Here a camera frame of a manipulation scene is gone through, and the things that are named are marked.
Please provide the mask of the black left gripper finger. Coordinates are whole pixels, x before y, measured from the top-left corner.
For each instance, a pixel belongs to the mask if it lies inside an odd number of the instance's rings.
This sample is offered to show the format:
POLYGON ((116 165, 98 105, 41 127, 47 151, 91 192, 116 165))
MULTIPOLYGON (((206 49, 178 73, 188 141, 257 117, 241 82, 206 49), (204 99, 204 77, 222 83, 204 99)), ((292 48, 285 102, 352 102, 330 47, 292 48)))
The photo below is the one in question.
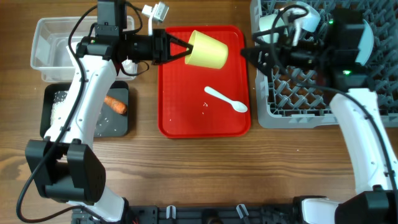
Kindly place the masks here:
POLYGON ((185 47, 188 52, 191 52, 193 50, 192 44, 189 44, 188 42, 185 42, 185 41, 169 34, 168 32, 165 33, 165 38, 166 38, 166 44, 165 44, 166 51, 168 51, 168 52, 171 51, 172 44, 175 44, 180 47, 185 47))
POLYGON ((190 55, 192 53, 192 50, 193 49, 187 49, 186 51, 181 52, 179 54, 175 54, 175 55, 172 55, 171 51, 169 50, 168 53, 167 53, 166 60, 164 61, 164 63, 169 63, 169 62, 173 62, 175 60, 178 60, 180 58, 184 58, 184 57, 190 55))

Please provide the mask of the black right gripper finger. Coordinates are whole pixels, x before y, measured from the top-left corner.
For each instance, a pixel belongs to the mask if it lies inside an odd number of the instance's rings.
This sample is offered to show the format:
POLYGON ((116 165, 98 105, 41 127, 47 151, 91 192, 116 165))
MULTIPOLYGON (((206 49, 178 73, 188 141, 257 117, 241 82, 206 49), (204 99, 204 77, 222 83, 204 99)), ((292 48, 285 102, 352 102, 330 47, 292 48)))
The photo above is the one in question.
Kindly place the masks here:
POLYGON ((274 27, 269 30, 255 32, 252 40, 257 44, 276 44, 287 35, 288 26, 274 27))
POLYGON ((264 48, 261 46, 247 47, 241 49, 241 55, 247 62, 255 66, 258 70, 264 68, 264 48))

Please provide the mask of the green bowl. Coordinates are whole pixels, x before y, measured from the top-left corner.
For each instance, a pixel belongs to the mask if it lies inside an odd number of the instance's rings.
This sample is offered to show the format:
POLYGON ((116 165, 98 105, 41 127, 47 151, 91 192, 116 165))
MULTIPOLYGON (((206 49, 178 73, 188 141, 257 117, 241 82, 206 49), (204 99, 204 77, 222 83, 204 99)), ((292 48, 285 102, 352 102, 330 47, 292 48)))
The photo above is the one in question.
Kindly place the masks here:
MULTIPOLYGON (((270 15, 261 17, 259 20, 259 30, 261 32, 270 30, 272 28, 273 22, 276 17, 277 17, 277 14, 270 14, 270 15)), ((280 26, 285 26, 285 22, 282 20, 282 18, 279 18, 279 20, 277 21, 277 24, 276 24, 276 27, 280 27, 280 26)), ((269 44, 271 42, 271 35, 270 34, 263 35, 262 39, 265 43, 269 44)))

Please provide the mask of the yellow plastic cup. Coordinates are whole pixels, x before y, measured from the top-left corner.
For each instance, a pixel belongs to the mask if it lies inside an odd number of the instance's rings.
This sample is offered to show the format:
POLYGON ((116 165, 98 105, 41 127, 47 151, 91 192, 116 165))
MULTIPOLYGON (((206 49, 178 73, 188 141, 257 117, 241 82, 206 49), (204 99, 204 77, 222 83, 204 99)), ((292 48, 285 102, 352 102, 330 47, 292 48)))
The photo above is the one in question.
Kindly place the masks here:
POLYGON ((194 30, 189 38, 193 46, 190 55, 185 57, 186 65, 221 69, 228 58, 228 46, 204 33, 194 30))

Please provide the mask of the light blue plate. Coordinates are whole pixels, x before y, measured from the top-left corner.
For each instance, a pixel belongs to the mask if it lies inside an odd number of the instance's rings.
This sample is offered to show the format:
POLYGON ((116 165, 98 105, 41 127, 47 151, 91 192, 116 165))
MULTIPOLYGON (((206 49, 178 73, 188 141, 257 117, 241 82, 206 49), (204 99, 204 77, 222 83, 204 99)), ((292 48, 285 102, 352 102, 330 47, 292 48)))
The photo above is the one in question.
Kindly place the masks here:
POLYGON ((374 34, 369 23, 364 19, 364 31, 358 45, 359 53, 356 57, 356 63, 365 65, 369 60, 374 47, 374 34))

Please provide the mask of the orange carrot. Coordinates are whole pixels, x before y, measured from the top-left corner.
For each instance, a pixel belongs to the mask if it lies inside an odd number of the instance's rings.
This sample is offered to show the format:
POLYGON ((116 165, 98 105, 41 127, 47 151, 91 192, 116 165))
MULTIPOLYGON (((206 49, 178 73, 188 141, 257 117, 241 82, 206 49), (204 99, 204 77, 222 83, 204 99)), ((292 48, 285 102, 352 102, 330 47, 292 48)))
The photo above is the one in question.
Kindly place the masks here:
POLYGON ((104 103, 108 105, 117 114, 126 114, 127 106, 122 101, 119 101, 113 97, 106 96, 104 103))

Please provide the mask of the white napkin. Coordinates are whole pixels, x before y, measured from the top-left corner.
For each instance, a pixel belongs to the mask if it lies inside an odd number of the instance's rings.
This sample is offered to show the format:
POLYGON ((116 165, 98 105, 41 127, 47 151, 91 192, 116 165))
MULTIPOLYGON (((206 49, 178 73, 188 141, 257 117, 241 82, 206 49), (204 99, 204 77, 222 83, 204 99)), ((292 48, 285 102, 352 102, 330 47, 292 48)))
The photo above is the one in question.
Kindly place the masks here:
POLYGON ((75 59, 75 57, 73 56, 73 54, 75 54, 76 53, 76 48, 77 48, 77 45, 79 44, 79 42, 72 42, 71 43, 71 50, 70 50, 70 48, 69 48, 69 45, 67 45, 66 46, 66 50, 67 50, 67 52, 68 52, 68 54, 69 54, 69 57, 70 57, 70 60, 72 61, 72 65, 74 66, 74 67, 77 67, 78 65, 77 65, 77 62, 76 62, 76 59, 75 59))

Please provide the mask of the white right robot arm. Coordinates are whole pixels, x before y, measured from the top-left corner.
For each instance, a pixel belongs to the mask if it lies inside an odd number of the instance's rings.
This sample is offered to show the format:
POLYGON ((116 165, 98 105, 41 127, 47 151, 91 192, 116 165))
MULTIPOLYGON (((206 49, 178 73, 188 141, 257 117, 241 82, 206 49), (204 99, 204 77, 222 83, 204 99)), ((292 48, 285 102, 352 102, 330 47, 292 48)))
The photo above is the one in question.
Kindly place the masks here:
POLYGON ((329 106, 349 152, 356 195, 343 203, 322 196, 296 197, 292 222, 396 223, 397 158, 365 67, 373 32, 358 11, 337 8, 331 15, 325 38, 309 42, 300 40, 300 33, 315 30, 318 14, 304 4, 284 6, 269 29, 253 35, 256 46, 241 51, 264 75, 273 68, 287 75, 288 66, 316 71, 316 84, 298 80, 297 85, 331 93, 329 106))

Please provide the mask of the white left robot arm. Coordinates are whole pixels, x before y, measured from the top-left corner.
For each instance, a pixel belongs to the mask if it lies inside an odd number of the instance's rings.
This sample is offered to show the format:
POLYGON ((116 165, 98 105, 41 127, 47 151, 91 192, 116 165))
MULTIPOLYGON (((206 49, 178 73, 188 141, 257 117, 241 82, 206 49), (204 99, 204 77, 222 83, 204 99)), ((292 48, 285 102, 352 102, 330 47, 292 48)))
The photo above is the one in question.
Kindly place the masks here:
POLYGON ((25 158, 39 195, 66 203, 68 210, 81 210, 100 223, 137 223, 128 201, 106 186, 106 171, 93 152, 96 122, 107 92, 123 62, 130 59, 147 65, 162 65, 180 59, 170 46, 193 45, 164 29, 140 35, 127 29, 128 1, 99 1, 97 21, 76 45, 69 45, 75 76, 63 104, 63 114, 53 122, 40 141, 31 140, 25 158))

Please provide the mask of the grey dishwasher rack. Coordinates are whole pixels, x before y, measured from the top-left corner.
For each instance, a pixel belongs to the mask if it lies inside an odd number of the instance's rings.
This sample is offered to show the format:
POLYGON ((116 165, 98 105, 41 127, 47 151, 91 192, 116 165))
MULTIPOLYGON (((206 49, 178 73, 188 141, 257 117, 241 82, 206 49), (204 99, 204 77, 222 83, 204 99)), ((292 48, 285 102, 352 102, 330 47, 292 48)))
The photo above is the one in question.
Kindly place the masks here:
MULTIPOLYGON (((318 11, 321 20, 315 33, 302 32, 304 40, 323 38, 331 11, 337 7, 362 12, 374 34, 366 66, 375 83, 381 119, 385 127, 397 127, 397 1, 310 0, 308 5, 318 11)), ((255 84, 258 120, 264 128, 314 128, 337 123, 320 90, 296 86, 277 67, 266 73, 258 71, 255 84)))

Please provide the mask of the white plastic spoon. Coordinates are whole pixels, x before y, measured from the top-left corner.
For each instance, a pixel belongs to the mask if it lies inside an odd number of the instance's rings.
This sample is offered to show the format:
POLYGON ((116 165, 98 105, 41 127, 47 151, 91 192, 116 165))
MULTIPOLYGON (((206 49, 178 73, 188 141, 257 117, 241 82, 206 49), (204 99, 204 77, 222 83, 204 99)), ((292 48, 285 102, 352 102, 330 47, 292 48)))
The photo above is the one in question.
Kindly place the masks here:
POLYGON ((240 101, 231 100, 210 86, 206 86, 204 88, 204 91, 211 96, 214 96, 220 100, 223 100, 223 101, 229 103, 232 106, 232 108, 235 111, 237 111, 238 113, 246 113, 248 111, 248 107, 244 103, 242 103, 240 101))

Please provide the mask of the red serving tray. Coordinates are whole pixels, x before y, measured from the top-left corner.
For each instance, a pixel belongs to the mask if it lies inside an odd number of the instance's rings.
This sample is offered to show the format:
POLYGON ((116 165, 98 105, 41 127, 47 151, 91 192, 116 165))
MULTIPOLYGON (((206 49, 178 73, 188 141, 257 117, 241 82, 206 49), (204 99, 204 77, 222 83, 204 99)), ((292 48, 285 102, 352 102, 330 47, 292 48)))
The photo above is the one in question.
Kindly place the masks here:
POLYGON ((240 51, 243 33, 236 26, 168 27, 174 37, 188 41, 197 30, 224 44, 229 55, 220 70, 185 64, 178 59, 158 67, 158 127, 168 138, 215 138, 246 134, 250 112, 233 107, 205 92, 210 86, 232 100, 250 105, 246 61, 240 51))

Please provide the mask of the clear plastic bin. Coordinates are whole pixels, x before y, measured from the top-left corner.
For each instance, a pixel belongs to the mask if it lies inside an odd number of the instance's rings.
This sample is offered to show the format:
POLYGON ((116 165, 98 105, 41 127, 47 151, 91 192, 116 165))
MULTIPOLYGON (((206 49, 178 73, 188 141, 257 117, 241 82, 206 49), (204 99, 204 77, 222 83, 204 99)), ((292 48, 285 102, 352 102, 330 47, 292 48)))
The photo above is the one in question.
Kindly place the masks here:
MULTIPOLYGON (((80 17, 48 17, 38 21, 35 30, 30 66, 41 72, 47 83, 72 82, 75 62, 68 53, 68 37, 80 17)), ((72 37, 72 47, 86 36, 91 25, 97 22, 96 16, 85 17, 72 37)), ((123 62, 128 73, 137 72, 137 64, 131 60, 123 62)))

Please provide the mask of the white rice pile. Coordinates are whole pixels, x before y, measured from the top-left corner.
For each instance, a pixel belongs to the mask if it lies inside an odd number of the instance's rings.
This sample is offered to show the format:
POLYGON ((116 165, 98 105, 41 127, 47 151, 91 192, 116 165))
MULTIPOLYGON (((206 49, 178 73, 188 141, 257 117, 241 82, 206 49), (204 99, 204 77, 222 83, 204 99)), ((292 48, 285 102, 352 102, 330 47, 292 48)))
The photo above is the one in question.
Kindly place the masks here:
POLYGON ((50 125, 53 125, 53 123, 63 114, 63 103, 66 100, 67 95, 68 91, 57 91, 54 94, 52 110, 50 114, 50 125))

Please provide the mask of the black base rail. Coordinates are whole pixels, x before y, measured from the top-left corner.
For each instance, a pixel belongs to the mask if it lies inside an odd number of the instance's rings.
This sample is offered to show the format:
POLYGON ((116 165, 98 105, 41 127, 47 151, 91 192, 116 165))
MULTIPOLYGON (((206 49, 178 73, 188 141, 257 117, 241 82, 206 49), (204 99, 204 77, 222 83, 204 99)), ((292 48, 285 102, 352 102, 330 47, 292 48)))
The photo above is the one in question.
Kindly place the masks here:
POLYGON ((119 223, 129 224, 289 224, 297 223, 292 206, 263 205, 234 207, 130 207, 119 223))

